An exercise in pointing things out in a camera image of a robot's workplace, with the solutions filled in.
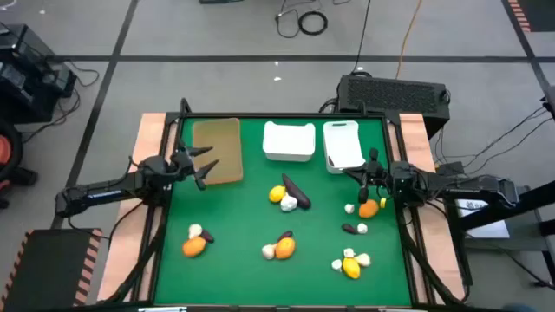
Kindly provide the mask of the wide white plastic basket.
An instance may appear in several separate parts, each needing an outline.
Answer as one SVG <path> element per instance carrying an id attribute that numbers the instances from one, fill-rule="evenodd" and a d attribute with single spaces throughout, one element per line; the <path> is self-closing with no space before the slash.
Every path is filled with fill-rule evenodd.
<path id="1" fill-rule="evenodd" d="M 316 128 L 313 123 L 301 126 L 264 124 L 263 151 L 274 161 L 307 162 L 316 150 Z"/>

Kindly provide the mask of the black computer case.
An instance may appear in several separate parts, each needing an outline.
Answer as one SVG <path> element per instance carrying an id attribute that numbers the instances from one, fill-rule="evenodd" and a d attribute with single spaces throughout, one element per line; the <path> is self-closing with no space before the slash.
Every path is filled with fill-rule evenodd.
<path id="1" fill-rule="evenodd" d="M 421 114 L 429 138 L 450 120 L 450 93 L 439 83 L 345 75 L 337 89 L 337 109 L 342 113 L 364 111 L 392 118 Z"/>

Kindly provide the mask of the brown rectangular basket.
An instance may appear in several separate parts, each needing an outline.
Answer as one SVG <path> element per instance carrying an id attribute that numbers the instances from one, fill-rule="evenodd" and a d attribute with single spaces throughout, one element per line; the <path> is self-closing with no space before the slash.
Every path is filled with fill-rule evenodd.
<path id="1" fill-rule="evenodd" d="M 237 118 L 194 121 L 192 125 L 194 147 L 212 149 L 194 158 L 196 169 L 214 160 L 218 163 L 203 179 L 206 185 L 240 181 L 243 174 L 240 122 Z"/>

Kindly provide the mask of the orange mandarin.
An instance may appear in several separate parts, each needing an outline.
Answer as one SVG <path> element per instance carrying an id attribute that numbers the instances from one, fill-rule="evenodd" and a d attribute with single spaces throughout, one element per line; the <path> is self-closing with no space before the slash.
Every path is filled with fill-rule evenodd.
<path id="1" fill-rule="evenodd" d="M 374 199 L 368 199 L 365 203 L 359 205 L 358 216 L 362 219 L 370 219 L 374 217 L 379 210 L 379 204 Z"/>
<path id="2" fill-rule="evenodd" d="M 187 239 L 182 245 L 182 252 L 186 257 L 196 257 L 205 249 L 207 241 L 203 237 Z"/>
<path id="3" fill-rule="evenodd" d="M 275 248 L 275 256 L 278 259 L 287 259 L 292 256 L 296 249 L 296 241 L 292 237 L 281 239 Z"/>

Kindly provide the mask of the black electronics box stack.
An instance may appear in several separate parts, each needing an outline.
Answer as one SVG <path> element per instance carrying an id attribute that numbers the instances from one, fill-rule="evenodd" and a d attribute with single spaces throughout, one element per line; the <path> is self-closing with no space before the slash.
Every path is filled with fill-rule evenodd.
<path id="1" fill-rule="evenodd" d="M 52 120 L 77 76 L 26 24 L 0 22 L 0 118 L 13 124 Z"/>

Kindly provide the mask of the red and black vacuum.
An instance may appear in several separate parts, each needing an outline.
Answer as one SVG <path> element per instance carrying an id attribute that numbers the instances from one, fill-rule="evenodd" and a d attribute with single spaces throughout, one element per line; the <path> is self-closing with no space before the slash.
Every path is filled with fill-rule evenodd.
<path id="1" fill-rule="evenodd" d="M 36 172 L 21 167 L 23 139 L 13 124 L 0 118 L 0 210 L 10 202 L 1 197 L 2 190 L 10 185 L 33 186 L 38 178 Z"/>

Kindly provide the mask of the black orange-striped floor mat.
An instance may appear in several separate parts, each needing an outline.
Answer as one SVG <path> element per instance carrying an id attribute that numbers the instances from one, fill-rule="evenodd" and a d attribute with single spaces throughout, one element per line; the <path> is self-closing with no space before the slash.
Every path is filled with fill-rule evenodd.
<path id="1" fill-rule="evenodd" d="M 555 32 L 555 0 L 507 0 L 524 32 Z"/>
<path id="2" fill-rule="evenodd" d="M 100 235 L 95 228 L 27 231 L 0 295 L 0 312 L 85 305 Z"/>

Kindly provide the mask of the black diagonal beam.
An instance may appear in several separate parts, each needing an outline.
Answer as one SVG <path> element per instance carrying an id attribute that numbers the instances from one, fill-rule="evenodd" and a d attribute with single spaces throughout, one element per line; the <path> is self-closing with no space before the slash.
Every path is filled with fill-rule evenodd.
<path id="1" fill-rule="evenodd" d="M 503 204 L 500 197 L 495 199 L 484 198 L 484 201 L 487 202 L 486 207 L 459 218 L 459 227 L 462 231 L 492 224 L 550 204 L 555 204 L 555 180 L 522 193 L 518 196 L 518 200 L 513 206 Z"/>

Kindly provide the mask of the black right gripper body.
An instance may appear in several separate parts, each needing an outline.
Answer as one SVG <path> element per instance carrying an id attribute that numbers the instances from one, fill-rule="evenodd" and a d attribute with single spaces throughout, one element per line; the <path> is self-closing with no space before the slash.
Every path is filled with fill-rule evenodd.
<path id="1" fill-rule="evenodd" d="M 369 150 L 369 161 L 360 168 L 367 170 L 367 185 L 359 185 L 357 200 L 359 204 L 369 199 L 369 187 L 374 186 L 379 197 L 379 206 L 384 208 L 389 201 L 398 196 L 400 191 L 397 186 L 404 183 L 410 177 L 410 167 L 402 162 L 395 162 L 391 168 L 386 170 L 378 161 L 379 152 L 372 147 Z"/>

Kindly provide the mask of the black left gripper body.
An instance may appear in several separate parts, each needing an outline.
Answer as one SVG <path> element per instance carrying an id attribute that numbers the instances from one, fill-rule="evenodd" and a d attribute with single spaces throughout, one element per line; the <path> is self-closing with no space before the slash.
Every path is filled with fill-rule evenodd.
<path id="1" fill-rule="evenodd" d="M 200 169 L 196 168 L 193 162 L 195 157 L 190 157 L 186 151 L 187 145 L 182 139 L 177 139 L 176 150 L 171 156 L 171 161 L 179 168 L 178 172 L 184 177 L 193 176 L 195 171 Z M 206 185 L 204 180 L 196 179 L 194 177 L 195 183 L 200 190 L 205 190 Z"/>

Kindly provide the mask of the white printed paper sheet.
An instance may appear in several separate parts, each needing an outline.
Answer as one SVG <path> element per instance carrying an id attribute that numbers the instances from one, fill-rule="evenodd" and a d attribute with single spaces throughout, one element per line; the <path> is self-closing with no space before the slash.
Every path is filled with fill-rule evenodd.
<path id="1" fill-rule="evenodd" d="M 462 217 L 473 214 L 487 206 L 485 201 L 471 199 L 456 199 L 455 205 L 458 207 Z M 467 234 L 475 238 L 509 238 L 510 234 L 505 221 L 497 221 L 492 224 L 467 230 Z"/>

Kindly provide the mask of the small black power box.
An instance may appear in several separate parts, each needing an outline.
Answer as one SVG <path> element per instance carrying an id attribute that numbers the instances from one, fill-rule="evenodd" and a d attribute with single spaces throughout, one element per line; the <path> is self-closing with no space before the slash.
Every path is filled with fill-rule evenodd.
<path id="1" fill-rule="evenodd" d="M 465 174 L 465 168 L 460 161 L 439 164 L 436 167 L 436 172 L 441 176 L 458 176 Z"/>

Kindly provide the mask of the light wooden side board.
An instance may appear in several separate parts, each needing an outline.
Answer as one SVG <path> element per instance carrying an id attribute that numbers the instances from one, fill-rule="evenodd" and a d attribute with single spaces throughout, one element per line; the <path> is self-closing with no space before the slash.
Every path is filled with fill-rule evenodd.
<path id="1" fill-rule="evenodd" d="M 165 113 L 143 114 L 133 150 L 133 158 L 142 160 L 155 155 L 166 146 L 162 143 Z M 153 220 L 148 221 L 148 207 L 138 205 L 137 199 L 129 199 L 119 203 L 118 218 L 124 218 L 113 235 L 108 248 L 103 276 L 96 300 L 109 298 L 125 280 L 135 266 L 141 250 L 142 240 L 153 240 L 161 218 L 161 208 L 153 210 Z"/>
<path id="2" fill-rule="evenodd" d="M 424 171 L 435 170 L 428 134 L 424 119 L 419 114 L 402 114 L 400 125 L 388 126 L 390 142 L 395 160 L 406 158 L 408 162 Z M 417 209 L 418 216 L 412 217 L 407 211 L 408 218 L 404 224 L 409 235 L 415 239 L 421 235 L 422 246 L 430 266 L 441 281 L 458 299 L 465 295 L 460 268 L 446 218 L 439 209 L 442 206 L 424 205 Z"/>

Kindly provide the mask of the large purple eggplant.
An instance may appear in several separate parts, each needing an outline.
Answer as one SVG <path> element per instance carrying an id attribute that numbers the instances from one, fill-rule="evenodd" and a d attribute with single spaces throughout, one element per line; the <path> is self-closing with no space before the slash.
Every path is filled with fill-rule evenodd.
<path id="1" fill-rule="evenodd" d="M 311 208 L 311 201 L 309 197 L 285 174 L 282 174 L 287 193 L 297 200 L 297 205 L 305 210 Z"/>

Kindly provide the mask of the narrow white plastic basket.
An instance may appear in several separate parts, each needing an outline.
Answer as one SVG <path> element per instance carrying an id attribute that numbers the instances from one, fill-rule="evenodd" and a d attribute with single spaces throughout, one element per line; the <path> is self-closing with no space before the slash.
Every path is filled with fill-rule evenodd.
<path id="1" fill-rule="evenodd" d="M 328 121 L 323 124 L 326 168 L 331 174 L 341 174 L 345 168 L 365 163 L 358 136 L 359 125 L 354 120 Z"/>

